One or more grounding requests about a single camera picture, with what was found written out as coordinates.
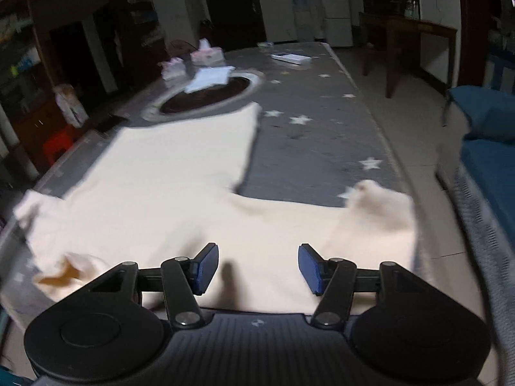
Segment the white paper bag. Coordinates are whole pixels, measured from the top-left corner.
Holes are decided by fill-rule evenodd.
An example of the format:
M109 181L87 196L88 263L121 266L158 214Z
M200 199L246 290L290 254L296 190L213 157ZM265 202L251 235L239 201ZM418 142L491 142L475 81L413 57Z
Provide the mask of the white paper bag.
M75 89L71 85L64 84L55 86L52 90L65 121L74 128L82 128L89 119L89 116L79 101Z

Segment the white crumpled paper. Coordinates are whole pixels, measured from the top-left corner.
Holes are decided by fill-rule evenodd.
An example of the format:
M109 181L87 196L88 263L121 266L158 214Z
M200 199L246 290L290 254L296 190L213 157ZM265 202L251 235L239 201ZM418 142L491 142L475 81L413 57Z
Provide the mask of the white crumpled paper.
M200 68L185 87L184 92L190 94L213 86L225 86L229 83L229 76L234 70L235 67L232 65Z

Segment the pink tissue box left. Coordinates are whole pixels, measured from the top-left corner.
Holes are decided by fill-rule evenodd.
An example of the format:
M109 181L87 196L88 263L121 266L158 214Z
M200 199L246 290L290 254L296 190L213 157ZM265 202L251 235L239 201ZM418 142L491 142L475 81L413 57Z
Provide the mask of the pink tissue box left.
M168 61L159 62L159 67L162 68L161 75L164 81L187 77L186 65L182 58L174 57Z

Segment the pink tissue box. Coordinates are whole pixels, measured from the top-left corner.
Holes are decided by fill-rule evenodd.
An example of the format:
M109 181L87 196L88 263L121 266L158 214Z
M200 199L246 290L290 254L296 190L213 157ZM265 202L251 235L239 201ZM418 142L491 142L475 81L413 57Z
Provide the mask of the pink tissue box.
M212 47L206 38L199 40L199 47L190 53L191 62L197 66L211 66L222 63L225 58L220 47Z
M182 58L174 57L168 61L159 62L159 67L162 68L161 75L164 81L187 77L186 65Z

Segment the white refrigerator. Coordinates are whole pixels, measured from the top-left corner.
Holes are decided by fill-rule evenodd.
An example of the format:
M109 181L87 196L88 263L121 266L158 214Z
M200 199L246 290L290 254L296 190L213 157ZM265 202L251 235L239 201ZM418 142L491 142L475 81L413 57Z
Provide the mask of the white refrigerator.
M352 19L349 0L321 0L326 41L335 47L352 47Z

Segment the blue sofa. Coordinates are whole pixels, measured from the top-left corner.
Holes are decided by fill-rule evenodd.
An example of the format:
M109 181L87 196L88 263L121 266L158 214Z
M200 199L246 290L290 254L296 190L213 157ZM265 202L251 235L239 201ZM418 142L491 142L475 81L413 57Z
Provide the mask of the blue sofa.
M514 96L477 86L458 86L449 102L469 126L460 162L495 220L514 244Z

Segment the round table hotplate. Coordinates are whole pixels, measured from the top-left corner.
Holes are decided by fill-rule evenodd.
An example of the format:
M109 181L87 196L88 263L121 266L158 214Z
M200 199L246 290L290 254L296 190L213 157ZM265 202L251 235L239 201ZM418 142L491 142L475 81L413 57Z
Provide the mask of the round table hotplate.
M197 92L186 93L186 85L183 84L150 102L141 112L141 118L151 123L162 123L207 113L249 97L264 82L265 74L250 69L232 71L226 85L211 86Z

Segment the pink tissue box right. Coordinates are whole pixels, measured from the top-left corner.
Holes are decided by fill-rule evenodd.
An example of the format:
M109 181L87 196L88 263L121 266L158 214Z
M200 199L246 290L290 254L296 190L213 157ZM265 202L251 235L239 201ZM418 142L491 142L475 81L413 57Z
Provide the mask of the pink tissue box right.
M211 66L222 63L225 58L220 47L212 47L206 38L199 40L199 47L190 53L191 62L197 66Z

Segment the water dispenser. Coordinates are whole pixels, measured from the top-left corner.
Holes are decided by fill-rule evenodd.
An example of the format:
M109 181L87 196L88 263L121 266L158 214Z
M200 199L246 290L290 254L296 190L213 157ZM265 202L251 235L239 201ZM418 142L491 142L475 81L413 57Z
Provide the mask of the water dispenser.
M314 41L313 17L308 0L292 0L292 10L298 41Z

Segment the grey star tablecloth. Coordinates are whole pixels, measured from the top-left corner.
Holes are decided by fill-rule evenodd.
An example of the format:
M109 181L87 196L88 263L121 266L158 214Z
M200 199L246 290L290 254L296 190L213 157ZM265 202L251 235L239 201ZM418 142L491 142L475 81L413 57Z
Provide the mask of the grey star tablecloth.
M312 58L311 65L293 66L271 59L271 53L289 52ZM342 205L338 195L362 179L413 195L396 152L365 103L363 93L328 44L280 44L274 48L229 51L227 64L252 86L239 98L203 110L165 116L165 122L143 119L150 103L180 85L167 89L152 84L117 113L127 121L108 133L89 131L36 184L37 192L62 197L87 173L122 129L154 131L158 124L232 113L250 101L264 112L253 146L250 166L237 193L258 199L296 201L327 207ZM290 117L312 119L290 124ZM368 157L382 161L379 169L363 170ZM33 284L37 273L23 231L12 217L1 234L1 305L20 329L47 307Z

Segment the cream white garment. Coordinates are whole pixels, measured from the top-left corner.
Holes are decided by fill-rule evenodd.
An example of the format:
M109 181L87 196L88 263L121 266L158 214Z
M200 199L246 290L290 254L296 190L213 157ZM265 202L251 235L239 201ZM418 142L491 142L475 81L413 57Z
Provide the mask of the cream white garment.
M417 224L412 199L366 179L343 207L237 194L261 108L147 128L126 128L63 198L28 191L15 207L38 273L34 284L64 299L120 262L157 268L213 242L220 266L206 308L310 313L315 298L298 270L298 247L367 269L410 268Z

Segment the dark wooden side table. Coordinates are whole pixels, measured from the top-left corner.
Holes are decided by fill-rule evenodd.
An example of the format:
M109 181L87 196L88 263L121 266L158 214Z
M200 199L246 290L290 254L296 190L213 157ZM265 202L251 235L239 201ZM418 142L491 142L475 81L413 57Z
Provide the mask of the dark wooden side table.
M404 73L422 79L441 94L452 87L456 65L456 29L429 21L371 16L363 12L360 14L360 27L365 44L361 73L368 76L375 60L384 59L386 98L394 96L401 74ZM448 63L444 80L436 78L422 66L422 42L425 36L447 42Z

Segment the flat white box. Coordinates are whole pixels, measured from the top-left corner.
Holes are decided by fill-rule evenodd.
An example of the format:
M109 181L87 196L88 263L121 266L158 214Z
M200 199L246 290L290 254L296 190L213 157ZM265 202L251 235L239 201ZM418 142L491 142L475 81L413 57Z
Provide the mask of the flat white box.
M298 66L309 65L312 61L311 57L288 52L273 53L271 54L271 58L279 62Z

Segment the red plastic stool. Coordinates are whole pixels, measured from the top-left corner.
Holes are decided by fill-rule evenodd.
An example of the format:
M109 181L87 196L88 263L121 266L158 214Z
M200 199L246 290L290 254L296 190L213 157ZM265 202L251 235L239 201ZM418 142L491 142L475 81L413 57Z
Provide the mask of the red plastic stool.
M47 166L53 166L86 133L86 128L75 128L68 124L53 133L43 144L43 154Z

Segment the black smartphone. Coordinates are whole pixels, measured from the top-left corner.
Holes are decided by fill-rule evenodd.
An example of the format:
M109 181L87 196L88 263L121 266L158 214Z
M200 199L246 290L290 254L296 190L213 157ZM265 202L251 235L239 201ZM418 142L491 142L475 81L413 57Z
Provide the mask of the black smartphone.
M97 121L92 128L96 130L97 133L109 133L117 126L125 124L126 122L127 118L110 114L108 116L105 116L103 119Z

